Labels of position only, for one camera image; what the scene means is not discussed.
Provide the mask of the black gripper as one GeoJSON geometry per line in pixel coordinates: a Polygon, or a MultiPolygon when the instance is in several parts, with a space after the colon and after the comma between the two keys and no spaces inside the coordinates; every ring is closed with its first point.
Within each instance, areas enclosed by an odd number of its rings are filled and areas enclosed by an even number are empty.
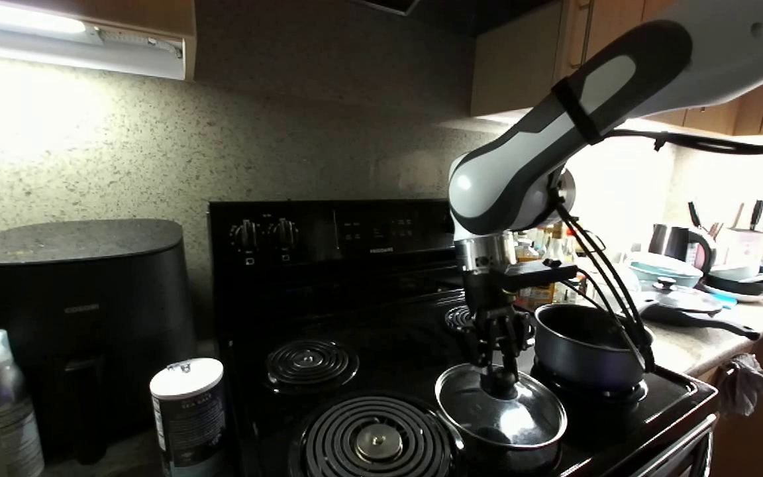
{"type": "Polygon", "coordinates": [[[502,290],[496,274],[463,274],[467,306],[472,310],[472,331],[478,336],[475,363],[486,376],[496,375],[496,354],[502,351],[502,375],[507,383],[519,383],[519,354],[525,346],[525,319],[502,290]]]}

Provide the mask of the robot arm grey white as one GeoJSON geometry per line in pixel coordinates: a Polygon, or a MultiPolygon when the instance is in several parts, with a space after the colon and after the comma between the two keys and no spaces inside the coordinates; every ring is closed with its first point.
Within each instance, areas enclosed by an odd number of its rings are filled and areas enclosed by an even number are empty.
{"type": "Polygon", "coordinates": [[[447,175],[467,298],[486,327],[508,291],[503,233],[563,211],[560,179],[631,117],[716,106],[763,85],[763,0],[673,0],[560,79],[496,142],[447,175]]]}

